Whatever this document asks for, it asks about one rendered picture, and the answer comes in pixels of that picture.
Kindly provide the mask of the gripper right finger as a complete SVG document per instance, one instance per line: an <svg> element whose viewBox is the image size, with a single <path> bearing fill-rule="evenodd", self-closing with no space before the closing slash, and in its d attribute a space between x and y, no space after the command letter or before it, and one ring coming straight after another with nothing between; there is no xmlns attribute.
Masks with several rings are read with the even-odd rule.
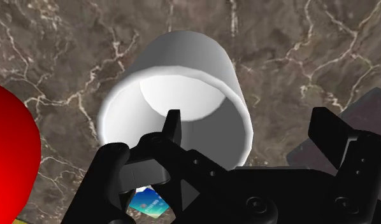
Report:
<svg viewBox="0 0 381 224"><path fill-rule="evenodd" d="M337 169L323 202L332 224L372 224L381 188L381 135L314 107L308 137Z"/></svg>

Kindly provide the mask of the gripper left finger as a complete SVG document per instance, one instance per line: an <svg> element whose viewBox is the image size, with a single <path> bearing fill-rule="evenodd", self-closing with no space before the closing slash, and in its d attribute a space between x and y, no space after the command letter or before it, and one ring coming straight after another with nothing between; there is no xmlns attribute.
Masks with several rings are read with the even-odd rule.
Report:
<svg viewBox="0 0 381 224"><path fill-rule="evenodd" d="M140 186L150 185L175 214L171 224L225 224L214 190L227 171L196 150L181 148L180 112L134 148L108 143L96 152L61 224L136 224L126 211Z"/></svg>

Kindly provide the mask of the blue card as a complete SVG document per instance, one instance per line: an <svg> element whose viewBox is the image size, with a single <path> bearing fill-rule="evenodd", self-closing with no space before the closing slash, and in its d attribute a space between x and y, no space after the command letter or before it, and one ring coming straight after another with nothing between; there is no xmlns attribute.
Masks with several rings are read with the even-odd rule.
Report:
<svg viewBox="0 0 381 224"><path fill-rule="evenodd" d="M137 188L129 207L153 218L158 218L169 205L151 187Z"/></svg>

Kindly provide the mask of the dark grey box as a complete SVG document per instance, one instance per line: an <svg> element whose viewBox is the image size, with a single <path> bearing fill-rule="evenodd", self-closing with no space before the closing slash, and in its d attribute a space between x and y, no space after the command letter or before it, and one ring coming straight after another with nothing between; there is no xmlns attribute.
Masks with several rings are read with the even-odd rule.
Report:
<svg viewBox="0 0 381 224"><path fill-rule="evenodd" d="M340 113L345 123L355 130L367 130L381 135L381 88L374 88ZM333 165L323 151L307 139L287 155L290 166L305 166L335 175L340 168Z"/></svg>

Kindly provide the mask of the white cup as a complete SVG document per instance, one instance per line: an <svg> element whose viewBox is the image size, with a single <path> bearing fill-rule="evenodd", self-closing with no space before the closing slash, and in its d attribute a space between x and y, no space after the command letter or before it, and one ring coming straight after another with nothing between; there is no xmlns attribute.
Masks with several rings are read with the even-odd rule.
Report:
<svg viewBox="0 0 381 224"><path fill-rule="evenodd" d="M155 38L103 99L97 116L101 144L130 147L162 130L171 109L180 111L181 146L221 167L242 166L253 128L233 63L214 39L194 31Z"/></svg>

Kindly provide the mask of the red round object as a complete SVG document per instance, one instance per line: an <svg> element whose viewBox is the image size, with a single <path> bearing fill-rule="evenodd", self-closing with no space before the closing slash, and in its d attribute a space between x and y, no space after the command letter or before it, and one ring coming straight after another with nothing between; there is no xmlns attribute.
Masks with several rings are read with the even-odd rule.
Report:
<svg viewBox="0 0 381 224"><path fill-rule="evenodd" d="M27 204L41 160L32 114L0 86L0 224L12 224Z"/></svg>

